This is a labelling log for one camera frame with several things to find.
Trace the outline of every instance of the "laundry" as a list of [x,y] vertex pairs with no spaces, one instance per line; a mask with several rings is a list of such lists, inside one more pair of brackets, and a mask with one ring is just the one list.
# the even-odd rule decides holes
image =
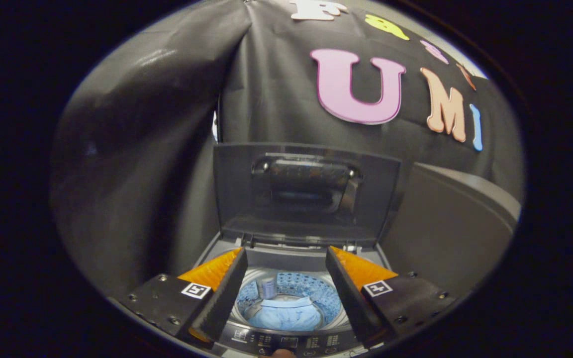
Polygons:
[[297,301],[264,299],[262,309],[248,322],[252,326],[281,331],[313,331],[320,324],[320,311],[309,297]]

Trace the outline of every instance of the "washing machine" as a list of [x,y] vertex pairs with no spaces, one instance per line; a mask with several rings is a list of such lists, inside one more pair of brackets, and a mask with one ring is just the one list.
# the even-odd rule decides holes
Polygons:
[[[377,243],[400,161],[302,145],[218,145],[214,149],[221,230],[194,267],[238,247],[248,269],[212,352],[298,357],[363,351],[325,259],[333,245],[390,269]],[[263,299],[284,302],[263,306]],[[308,317],[280,311],[303,299]]]

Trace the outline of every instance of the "orange letter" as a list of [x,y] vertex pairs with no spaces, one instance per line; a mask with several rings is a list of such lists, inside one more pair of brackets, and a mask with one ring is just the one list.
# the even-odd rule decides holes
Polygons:
[[477,90],[477,88],[475,87],[475,84],[473,84],[473,80],[470,78],[470,74],[468,73],[468,71],[466,71],[466,69],[463,66],[461,66],[460,64],[457,64],[457,67],[459,67],[459,70],[461,70],[461,73],[464,74],[464,77],[466,77],[466,80],[468,81],[470,86],[473,88],[473,90]]
[[466,141],[466,125],[464,123],[464,98],[455,88],[450,88],[450,97],[439,77],[432,71],[421,68],[421,73],[428,80],[432,113],[428,116],[428,128],[435,132],[452,133],[453,138],[460,142]]

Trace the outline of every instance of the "open lid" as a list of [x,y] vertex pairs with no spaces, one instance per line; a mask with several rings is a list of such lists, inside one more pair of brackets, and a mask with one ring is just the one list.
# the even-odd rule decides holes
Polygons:
[[216,145],[221,231],[296,243],[375,243],[399,167],[392,158],[310,145]]

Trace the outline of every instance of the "pink letter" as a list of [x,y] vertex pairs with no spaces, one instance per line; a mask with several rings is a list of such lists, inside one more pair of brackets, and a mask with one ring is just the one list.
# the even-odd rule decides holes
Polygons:
[[395,118],[401,103],[401,75],[405,67],[387,59],[373,57],[371,63],[382,72],[382,96],[376,103],[364,103],[351,91],[352,65],[357,55],[330,48],[313,50],[318,61],[318,98],[332,115],[348,122],[383,124]]
[[427,41],[419,41],[421,43],[421,45],[424,45],[426,47],[426,50],[428,50],[428,52],[430,52],[431,55],[433,55],[434,57],[437,57],[437,59],[441,60],[444,64],[448,64],[448,59],[446,59],[446,57],[441,54],[441,51],[439,51],[439,48],[434,47],[432,44],[428,43]]

